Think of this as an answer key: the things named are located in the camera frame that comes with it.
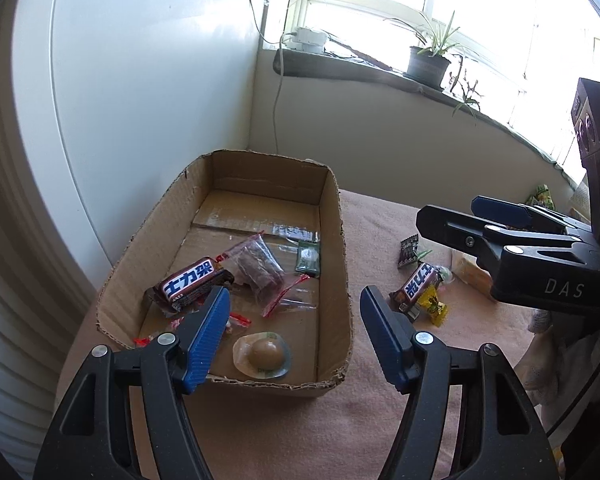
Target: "chocolate bar wrapper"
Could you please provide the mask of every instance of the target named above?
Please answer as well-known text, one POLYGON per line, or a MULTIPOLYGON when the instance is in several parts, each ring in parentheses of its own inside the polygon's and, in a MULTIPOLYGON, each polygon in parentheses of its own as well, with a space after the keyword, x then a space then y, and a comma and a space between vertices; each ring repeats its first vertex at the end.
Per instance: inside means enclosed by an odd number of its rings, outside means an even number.
POLYGON ((213 258, 206 256, 171 276, 144 293, 145 301, 155 301, 166 316, 174 316, 206 296, 214 285, 234 282, 234 276, 213 258))
POLYGON ((442 282, 436 268, 427 262, 422 262, 407 282, 399 290, 391 292, 389 297, 398 305, 411 306, 429 285, 434 289, 442 282))

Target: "green leaves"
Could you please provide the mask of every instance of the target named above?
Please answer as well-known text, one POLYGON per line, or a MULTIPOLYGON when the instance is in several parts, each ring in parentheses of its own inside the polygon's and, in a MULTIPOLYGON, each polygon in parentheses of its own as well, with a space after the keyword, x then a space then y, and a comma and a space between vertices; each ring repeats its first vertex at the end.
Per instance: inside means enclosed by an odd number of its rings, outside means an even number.
POLYGON ((452 28, 456 16, 455 11, 451 14, 451 19, 444 29, 440 26, 440 22, 432 22, 422 12, 418 12, 426 22, 425 27, 414 27, 399 18, 387 19, 389 22, 400 23, 414 32, 418 41, 424 46, 418 54, 428 52, 430 56, 444 56, 450 49, 460 46, 457 41, 453 41, 453 35, 460 29, 460 27, 452 28))
POLYGON ((475 112, 474 112, 474 109, 472 108, 472 105, 477 106, 478 111, 480 113, 482 113, 482 110, 480 110, 480 103, 474 97, 474 96, 482 97, 482 95, 478 94, 478 92, 475 89, 478 86, 478 80, 476 79, 474 84, 471 85, 471 83, 469 83, 469 81, 466 78, 466 69, 464 69, 463 79, 464 79, 464 83, 466 84, 466 87, 464 84, 462 84, 462 82, 460 83, 460 88, 462 89, 462 102, 458 103, 458 106, 456 106, 454 108, 454 111, 451 112, 451 116, 453 117, 460 108, 466 107, 466 109, 469 110, 471 115, 474 117, 474 121, 475 121, 477 118, 475 116, 475 112))

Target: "blue gripper pad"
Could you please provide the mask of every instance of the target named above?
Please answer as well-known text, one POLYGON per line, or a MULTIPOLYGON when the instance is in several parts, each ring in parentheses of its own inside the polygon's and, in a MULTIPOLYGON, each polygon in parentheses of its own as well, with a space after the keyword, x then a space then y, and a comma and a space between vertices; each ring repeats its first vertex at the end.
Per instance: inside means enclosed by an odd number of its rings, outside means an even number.
POLYGON ((388 383, 393 384, 396 390, 403 392, 409 382, 406 369, 411 364, 404 362, 403 356, 405 351, 411 349, 410 337, 400 326, 395 313, 389 309, 384 299, 381 296, 374 297, 372 288, 375 287, 365 287, 360 294, 360 315, 371 344, 374 346, 384 378, 388 383))
POLYGON ((531 227, 531 216, 520 204, 477 196, 471 200, 471 212, 477 217, 518 229, 531 227))
POLYGON ((211 361, 216 355, 220 338, 229 319, 230 309, 229 291, 222 288, 189 346, 187 371, 182 380, 186 394, 193 393, 196 386, 205 382, 206 374, 211 368, 211 361))

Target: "window sill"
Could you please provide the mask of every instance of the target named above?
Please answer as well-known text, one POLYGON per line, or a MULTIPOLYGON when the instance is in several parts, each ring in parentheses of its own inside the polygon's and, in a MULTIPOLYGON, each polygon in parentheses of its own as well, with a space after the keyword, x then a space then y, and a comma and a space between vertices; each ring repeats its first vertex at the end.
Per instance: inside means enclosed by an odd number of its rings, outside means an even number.
MULTIPOLYGON (((285 76, 291 77, 307 77, 316 79, 337 79, 342 81, 357 81, 363 83, 380 83, 391 86, 397 90, 407 93, 420 94, 427 99, 447 105, 451 109, 456 108, 460 103, 451 95, 435 90, 428 86, 424 86, 417 81, 408 79, 395 72, 387 72, 374 66, 367 64, 356 63, 346 59, 337 59, 331 56, 323 56, 321 54, 310 54, 308 52, 300 52, 297 50, 285 49, 284 53, 285 76)), ((273 59, 273 70, 280 74, 280 50, 278 49, 273 59)), ((547 163, 551 164, 557 171, 560 171, 565 180, 573 189, 578 187, 577 183, 567 175, 562 167, 553 160, 547 153, 540 150, 537 146, 526 140, 522 135, 515 130, 509 128, 506 124, 502 124, 489 116, 479 112, 478 110, 467 110, 466 107, 458 109, 458 112, 466 113, 474 116, 475 120, 487 123, 503 132, 514 137, 518 142, 521 142, 530 150, 536 152, 547 163)))

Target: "yellow snack package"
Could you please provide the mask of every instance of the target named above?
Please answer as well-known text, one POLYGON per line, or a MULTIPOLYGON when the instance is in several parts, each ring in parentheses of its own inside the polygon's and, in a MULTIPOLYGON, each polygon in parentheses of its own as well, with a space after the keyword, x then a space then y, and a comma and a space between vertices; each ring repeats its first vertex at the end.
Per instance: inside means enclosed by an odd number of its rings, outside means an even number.
POLYGON ((442 325, 449 308, 446 303, 442 303, 438 299, 435 286, 429 285, 416 300, 416 303, 418 303, 418 306, 427 311, 429 317, 431 318, 431 322, 435 326, 442 325))

